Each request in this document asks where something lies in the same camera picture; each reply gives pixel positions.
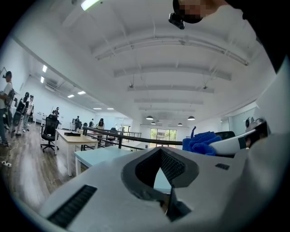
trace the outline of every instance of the black railing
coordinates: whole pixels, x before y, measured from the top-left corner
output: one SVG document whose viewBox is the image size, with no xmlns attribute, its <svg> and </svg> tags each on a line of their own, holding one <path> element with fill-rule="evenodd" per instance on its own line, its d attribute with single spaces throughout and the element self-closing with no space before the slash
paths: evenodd
<svg viewBox="0 0 290 232">
<path fill-rule="evenodd" d="M 129 141 L 138 141 L 138 142 L 154 143 L 154 144 L 160 144 L 160 145 L 182 145 L 181 141 L 152 140 L 152 139 L 141 138 L 141 133 L 138 133 L 138 132 L 100 130 L 100 129 L 94 129 L 94 128 L 90 128 L 90 127 L 83 127 L 82 134 L 98 140 L 99 147 L 118 145 L 119 149 L 121 149 L 121 147 L 123 146 L 123 147 L 128 147 L 128 148 L 132 148 L 132 149 L 136 149 L 136 150 L 143 150 L 143 148 L 124 145 L 123 140 L 128 141 L 128 142 Z"/>
</svg>

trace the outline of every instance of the window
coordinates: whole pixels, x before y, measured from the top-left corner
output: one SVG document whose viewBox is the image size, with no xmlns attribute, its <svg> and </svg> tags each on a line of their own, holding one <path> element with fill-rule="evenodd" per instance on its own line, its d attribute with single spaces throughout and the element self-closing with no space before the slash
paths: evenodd
<svg viewBox="0 0 290 232">
<path fill-rule="evenodd" d="M 150 139 L 152 140 L 166 140 L 166 141 L 176 141 L 176 130 L 166 130 L 166 129 L 155 129 L 152 128 L 150 131 Z M 149 148 L 160 147 L 160 146 L 169 146 L 176 148 L 176 145 L 161 145 L 150 143 Z"/>
</svg>

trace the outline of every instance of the light blue table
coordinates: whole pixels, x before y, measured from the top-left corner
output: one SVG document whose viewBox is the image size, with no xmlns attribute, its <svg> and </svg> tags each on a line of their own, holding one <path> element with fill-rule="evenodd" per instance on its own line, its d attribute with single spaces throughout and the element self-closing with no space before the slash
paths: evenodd
<svg viewBox="0 0 290 232">
<path fill-rule="evenodd" d="M 95 150 L 76 151 L 74 152 L 76 157 L 76 174 L 79 175 L 81 173 L 81 163 L 90 168 L 100 162 L 109 161 L 130 153 L 131 151 L 118 149 L 116 146 L 99 148 Z M 161 169 L 159 169 L 156 175 L 154 189 L 170 194 L 171 185 Z"/>
</svg>

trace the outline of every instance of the wooden floor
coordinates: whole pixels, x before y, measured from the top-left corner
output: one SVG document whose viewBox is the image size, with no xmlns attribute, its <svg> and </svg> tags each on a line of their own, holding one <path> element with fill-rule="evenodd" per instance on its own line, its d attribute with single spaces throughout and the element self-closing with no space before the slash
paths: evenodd
<svg viewBox="0 0 290 232">
<path fill-rule="evenodd" d="M 7 168 L 0 164 L 0 174 L 8 190 L 20 198 L 33 210 L 38 211 L 49 195 L 75 175 L 75 159 L 71 148 L 72 177 L 68 176 L 67 144 L 59 139 L 59 153 L 54 155 L 53 150 L 47 148 L 44 152 L 40 144 L 48 143 L 41 139 L 40 125 L 32 124 L 29 131 L 21 137 L 10 138 L 8 141 L 13 148 L 11 151 L 0 147 L 0 158 L 12 164 Z"/>
</svg>

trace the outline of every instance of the blue cloth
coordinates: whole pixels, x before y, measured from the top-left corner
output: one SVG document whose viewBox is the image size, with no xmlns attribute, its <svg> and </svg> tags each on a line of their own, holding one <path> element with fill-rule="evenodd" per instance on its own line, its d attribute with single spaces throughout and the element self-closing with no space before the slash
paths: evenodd
<svg viewBox="0 0 290 232">
<path fill-rule="evenodd" d="M 216 155 L 215 150 L 209 146 L 213 142 L 222 140 L 220 136 L 216 136 L 214 132 L 204 132 L 193 136 L 194 130 L 191 132 L 190 139 L 184 139 L 182 142 L 182 150 L 204 154 L 204 155 Z"/>
</svg>

